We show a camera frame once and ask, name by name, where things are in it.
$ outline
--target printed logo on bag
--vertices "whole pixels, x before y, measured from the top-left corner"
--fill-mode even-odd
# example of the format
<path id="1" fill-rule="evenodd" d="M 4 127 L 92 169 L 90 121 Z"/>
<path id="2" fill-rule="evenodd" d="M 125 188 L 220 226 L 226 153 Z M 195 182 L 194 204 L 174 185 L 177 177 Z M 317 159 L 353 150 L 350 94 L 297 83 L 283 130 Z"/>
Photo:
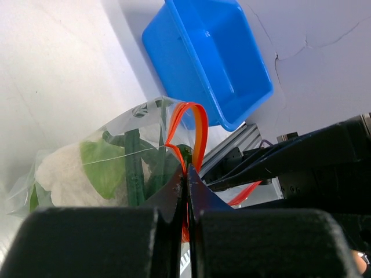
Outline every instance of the printed logo on bag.
<path id="1" fill-rule="evenodd" d="M 143 118 L 146 114 L 148 114 L 147 103 L 137 106 L 132 110 L 133 116 L 136 118 Z"/>

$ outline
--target clear plastic bag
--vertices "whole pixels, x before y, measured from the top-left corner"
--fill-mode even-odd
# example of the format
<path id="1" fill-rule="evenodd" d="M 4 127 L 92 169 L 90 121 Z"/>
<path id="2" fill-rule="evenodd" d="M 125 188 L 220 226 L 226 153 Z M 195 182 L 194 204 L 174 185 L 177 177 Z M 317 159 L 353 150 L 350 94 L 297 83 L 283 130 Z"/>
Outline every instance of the clear plastic bag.
<path id="1" fill-rule="evenodd" d="M 81 142 L 40 151 L 31 171 L 8 193 L 8 212 L 25 216 L 37 207 L 142 204 L 169 181 L 183 161 L 180 154 L 192 160 L 195 111 L 183 107 L 187 112 L 176 128 L 180 104 L 166 97 L 147 102 Z"/>

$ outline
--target blue container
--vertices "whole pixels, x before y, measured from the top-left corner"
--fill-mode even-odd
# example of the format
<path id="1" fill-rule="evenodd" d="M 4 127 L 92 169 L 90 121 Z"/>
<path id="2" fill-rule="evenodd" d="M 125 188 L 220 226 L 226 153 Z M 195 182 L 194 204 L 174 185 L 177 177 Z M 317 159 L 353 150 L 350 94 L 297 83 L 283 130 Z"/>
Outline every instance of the blue container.
<path id="1" fill-rule="evenodd" d="M 165 0 L 142 39 L 168 96 L 202 104 L 211 126 L 235 130 L 272 95 L 235 0 Z"/>

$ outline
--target ziplock bag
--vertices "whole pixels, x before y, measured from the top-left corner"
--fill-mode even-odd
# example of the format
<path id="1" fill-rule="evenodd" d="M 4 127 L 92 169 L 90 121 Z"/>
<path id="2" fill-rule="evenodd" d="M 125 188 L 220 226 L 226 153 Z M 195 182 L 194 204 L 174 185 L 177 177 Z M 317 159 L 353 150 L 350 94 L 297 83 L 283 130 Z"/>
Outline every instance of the ziplock bag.
<path id="1" fill-rule="evenodd" d="M 201 169 L 208 135 L 205 110 L 167 97 L 139 105 L 85 138 L 40 151 L 8 193 L 8 212 L 37 207 L 138 206 L 173 173 Z"/>

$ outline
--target white surface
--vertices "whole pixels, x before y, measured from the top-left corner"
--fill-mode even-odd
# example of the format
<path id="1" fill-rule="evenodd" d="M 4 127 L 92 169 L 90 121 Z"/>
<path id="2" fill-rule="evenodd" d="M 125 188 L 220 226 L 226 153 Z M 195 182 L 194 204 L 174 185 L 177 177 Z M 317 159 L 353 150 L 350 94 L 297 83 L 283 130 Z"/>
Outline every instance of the white surface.
<path id="1" fill-rule="evenodd" d="M 275 87 L 249 119 L 264 138 L 371 111 L 369 0 L 240 3 Z M 161 5 L 0 1 L 0 188 L 30 168 L 37 150 L 75 142 L 163 93 L 140 42 Z M 213 129 L 209 148 L 226 135 Z M 19 220 L 1 215 L 0 221 L 2 251 Z"/>
<path id="2" fill-rule="evenodd" d="M 274 83 L 254 113 L 263 138 L 371 111 L 371 1 L 240 0 Z"/>

